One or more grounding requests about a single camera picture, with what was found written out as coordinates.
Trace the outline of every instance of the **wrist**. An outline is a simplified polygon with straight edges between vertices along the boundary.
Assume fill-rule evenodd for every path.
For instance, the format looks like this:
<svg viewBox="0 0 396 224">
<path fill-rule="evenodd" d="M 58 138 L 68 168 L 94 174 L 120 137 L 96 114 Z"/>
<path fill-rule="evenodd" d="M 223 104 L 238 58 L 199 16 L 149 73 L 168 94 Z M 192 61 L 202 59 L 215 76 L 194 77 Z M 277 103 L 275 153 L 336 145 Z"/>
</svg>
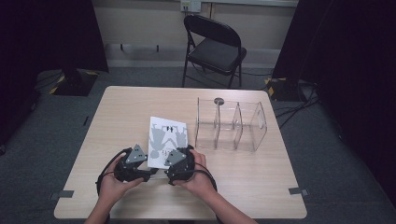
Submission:
<svg viewBox="0 0 396 224">
<path fill-rule="evenodd" d="M 214 189 L 210 191 L 206 191 L 199 198 L 204 201 L 204 203 L 210 203 L 212 200 L 216 200 L 218 197 L 221 197 L 219 193 L 217 193 Z"/>
<path fill-rule="evenodd" d="M 102 204 L 109 204 L 113 206 L 119 200 L 118 196 L 111 193 L 101 193 L 99 194 L 98 202 Z"/>
<path fill-rule="evenodd" d="M 116 204 L 116 202 L 113 202 L 107 198 L 99 197 L 98 201 L 96 202 L 96 207 L 100 207 L 104 212 L 107 210 L 110 212 L 114 204 Z"/>
</svg>

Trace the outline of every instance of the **black cable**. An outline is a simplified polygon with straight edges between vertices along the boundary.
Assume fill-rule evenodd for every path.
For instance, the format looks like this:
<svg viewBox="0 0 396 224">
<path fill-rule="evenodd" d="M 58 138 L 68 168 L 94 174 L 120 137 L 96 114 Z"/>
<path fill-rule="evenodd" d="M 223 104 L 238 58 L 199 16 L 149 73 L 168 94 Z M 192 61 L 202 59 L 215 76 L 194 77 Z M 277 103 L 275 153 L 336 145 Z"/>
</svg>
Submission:
<svg viewBox="0 0 396 224">
<path fill-rule="evenodd" d="M 48 87 L 50 84 L 56 82 L 56 80 L 58 80 L 58 79 L 62 76 L 62 73 L 63 73 L 63 72 L 60 72 L 60 73 L 51 75 L 51 76 L 49 76 L 49 77 L 45 77 L 45 78 L 43 78 L 43 79 L 37 81 L 36 85 L 37 85 L 38 83 L 40 83 L 41 81 L 47 79 L 47 78 L 54 77 L 54 76 L 58 75 L 58 76 L 57 76 L 55 79 L 53 79 L 51 82 L 49 82 L 49 83 L 47 83 L 47 84 L 44 84 L 44 85 L 42 85 L 42 86 L 40 86 L 40 87 L 37 87 L 37 88 L 35 88 L 35 90 L 38 91 L 38 90 L 43 89 L 44 87 Z"/>
<path fill-rule="evenodd" d="M 278 119 L 278 118 L 280 118 L 280 117 L 282 117 L 282 116 L 284 116 L 284 115 L 287 115 L 287 114 L 289 114 L 289 113 L 292 113 L 280 126 L 279 126 L 279 129 L 281 129 L 298 111 L 300 111 L 301 109 L 303 109 L 303 108 L 308 108 L 309 106 L 311 106 L 311 105 L 314 105 L 314 104 L 316 104 L 317 102 L 318 102 L 318 97 L 312 97 L 313 96 L 313 94 L 314 94 L 314 91 L 316 90 L 317 88 L 316 88 L 316 85 L 314 85 L 314 88 L 312 88 L 312 91 L 311 91 L 311 93 L 309 94 L 309 97 L 308 97 L 308 99 L 306 100 L 306 102 L 304 102 L 303 104 L 301 104 L 301 105 L 298 105 L 298 106 L 296 106 L 296 107 L 292 107 L 291 109 L 289 109 L 289 110 L 287 110 L 287 111 L 285 111 L 285 112 L 283 112 L 283 113 L 281 113 L 281 114 L 279 114 L 279 115 L 276 115 L 276 118 Z M 311 103 L 311 104 L 309 104 L 313 99 L 317 99 L 314 103 Z"/>
<path fill-rule="evenodd" d="M 189 170 L 189 171 L 177 172 L 177 173 L 175 173 L 175 175 L 190 174 L 190 173 L 201 173 L 203 175 L 206 175 L 207 178 L 209 178 L 210 182 L 212 183 L 213 189 L 215 189 L 215 191 L 217 192 L 218 191 L 218 186 L 216 184 L 216 180 L 213 177 L 213 175 L 210 174 L 209 170 L 206 167 L 204 167 L 203 165 L 201 165 L 200 163 L 196 162 L 195 164 L 203 167 L 205 169 L 205 171 L 203 171 L 203 170 Z M 223 224 L 223 222 L 221 221 L 221 219 L 217 215 L 216 215 L 216 220 L 218 221 L 219 224 Z"/>
<path fill-rule="evenodd" d="M 62 71 L 60 71 L 60 72 L 58 72 L 58 73 L 55 73 L 55 74 L 52 74 L 52 75 L 47 76 L 47 77 L 43 77 L 43 78 L 41 78 L 40 80 L 38 80 L 35 84 L 38 84 L 38 83 L 40 83 L 40 82 L 42 82 L 42 81 L 44 81 L 44 80 L 46 80 L 46 79 L 49 79 L 49 78 L 51 78 L 51 77 L 55 77 L 56 75 L 59 75 L 59 74 L 61 74 L 61 73 L 62 73 Z"/>
<path fill-rule="evenodd" d="M 316 104 L 319 101 L 319 99 L 317 99 L 314 103 L 310 104 L 310 105 L 306 105 L 306 106 L 302 106 L 299 109 L 293 111 L 293 113 L 290 115 L 290 117 L 288 117 L 280 126 L 279 129 L 281 129 L 298 111 L 300 111 L 302 108 L 308 108 L 311 105 Z"/>
<path fill-rule="evenodd" d="M 264 85 L 264 87 L 262 87 L 261 89 L 258 89 L 256 91 L 264 91 L 265 89 L 267 89 L 267 85 Z"/>
<path fill-rule="evenodd" d="M 98 179 L 97 179 L 97 181 L 95 182 L 95 184 L 96 184 L 96 191 L 97 191 L 97 193 L 98 193 L 98 196 L 99 196 L 99 193 L 100 193 L 100 188 L 101 188 L 101 186 L 102 186 L 103 177 L 104 177 L 105 175 L 109 175 L 109 174 L 114 173 L 114 172 L 107 172 L 107 173 L 105 173 L 105 171 L 108 169 L 108 167 L 110 166 L 110 164 L 113 163 L 113 161 L 114 161 L 120 154 L 122 154 L 122 153 L 124 153 L 124 152 L 127 152 L 127 151 L 128 151 L 128 148 L 126 148 L 126 149 L 122 150 L 121 152 L 117 153 L 117 155 L 114 156 L 113 159 L 111 159 L 111 161 L 105 166 L 105 169 L 103 169 L 102 173 L 98 176 Z M 107 218 L 106 218 L 106 221 L 105 221 L 105 224 L 108 224 L 109 222 L 110 222 L 110 214 L 108 214 L 108 216 L 107 216 Z"/>
<path fill-rule="evenodd" d="M 242 74 L 248 75 L 248 76 L 254 76 L 254 77 L 268 77 L 271 76 L 271 73 L 268 74 L 253 74 L 253 73 L 247 73 L 247 72 L 243 72 Z"/>
<path fill-rule="evenodd" d="M 285 106 L 285 107 L 280 107 L 280 108 L 274 109 L 274 111 L 282 110 L 282 109 L 293 109 L 293 108 L 295 108 L 295 106 Z"/>
</svg>

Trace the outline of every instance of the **acrylic divider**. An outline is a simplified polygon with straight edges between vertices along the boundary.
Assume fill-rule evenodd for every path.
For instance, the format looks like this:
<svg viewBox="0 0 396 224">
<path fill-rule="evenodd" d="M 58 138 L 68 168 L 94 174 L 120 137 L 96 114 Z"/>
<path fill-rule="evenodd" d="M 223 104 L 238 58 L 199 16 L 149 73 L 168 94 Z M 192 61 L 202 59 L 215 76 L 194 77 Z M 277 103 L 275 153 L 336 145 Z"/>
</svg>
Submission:
<svg viewBox="0 0 396 224">
<path fill-rule="evenodd" d="M 198 99 L 195 147 L 255 151 L 267 131 L 262 104 Z"/>
</svg>

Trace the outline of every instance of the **finger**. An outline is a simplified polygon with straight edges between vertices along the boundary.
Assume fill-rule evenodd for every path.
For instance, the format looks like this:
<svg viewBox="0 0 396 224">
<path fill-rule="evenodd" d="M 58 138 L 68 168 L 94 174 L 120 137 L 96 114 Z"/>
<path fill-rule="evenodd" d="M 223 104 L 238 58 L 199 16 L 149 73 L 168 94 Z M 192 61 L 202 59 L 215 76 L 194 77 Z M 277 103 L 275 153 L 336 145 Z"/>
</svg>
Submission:
<svg viewBox="0 0 396 224">
<path fill-rule="evenodd" d="M 206 158 L 205 158 L 204 154 L 201 154 L 201 153 L 195 151 L 194 149 L 191 149 L 190 152 L 194 156 L 195 162 L 200 163 L 202 165 L 206 165 Z"/>
<path fill-rule="evenodd" d="M 206 167 L 206 156 L 204 154 L 198 153 L 195 150 L 190 150 L 190 152 L 192 153 L 192 155 L 194 155 L 194 162 L 198 163 L 204 167 Z M 195 169 L 196 170 L 203 170 L 204 168 L 202 168 L 200 165 L 195 165 Z"/>
<path fill-rule="evenodd" d="M 117 163 L 122 157 L 124 157 L 124 155 L 119 155 L 113 162 L 111 162 L 111 164 L 108 166 L 107 172 L 113 172 L 116 168 Z"/>
<path fill-rule="evenodd" d="M 128 187 L 128 189 L 134 188 L 136 186 L 138 186 L 139 184 L 141 184 L 144 181 L 143 177 L 137 178 L 131 182 L 127 182 L 125 183 L 125 185 Z"/>
<path fill-rule="evenodd" d="M 185 181 L 185 180 L 174 180 L 173 181 L 173 184 L 174 185 L 176 185 L 176 186 L 181 186 L 181 187 L 184 187 L 184 185 L 187 183 L 187 181 Z"/>
</svg>

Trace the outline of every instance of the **chair leg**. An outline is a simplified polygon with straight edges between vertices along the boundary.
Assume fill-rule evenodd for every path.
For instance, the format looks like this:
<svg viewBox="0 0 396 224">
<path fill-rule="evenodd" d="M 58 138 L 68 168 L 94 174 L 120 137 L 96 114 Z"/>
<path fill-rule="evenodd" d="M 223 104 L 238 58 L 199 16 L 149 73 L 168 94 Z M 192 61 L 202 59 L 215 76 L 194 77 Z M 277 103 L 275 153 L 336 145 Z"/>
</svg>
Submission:
<svg viewBox="0 0 396 224">
<path fill-rule="evenodd" d="M 182 82 L 182 84 L 181 84 L 181 87 L 182 87 L 182 88 L 184 88 L 184 82 L 186 81 L 187 63 L 188 63 L 188 61 L 187 61 L 187 59 L 186 59 L 186 61 L 184 62 L 183 82 Z"/>
<path fill-rule="evenodd" d="M 239 87 L 242 86 L 242 64 L 239 64 Z"/>
<path fill-rule="evenodd" d="M 233 72 L 233 74 L 231 75 L 231 77 L 230 77 L 230 82 L 228 83 L 228 89 L 230 89 L 231 88 L 231 84 L 233 84 L 233 77 L 235 76 L 235 72 Z"/>
</svg>

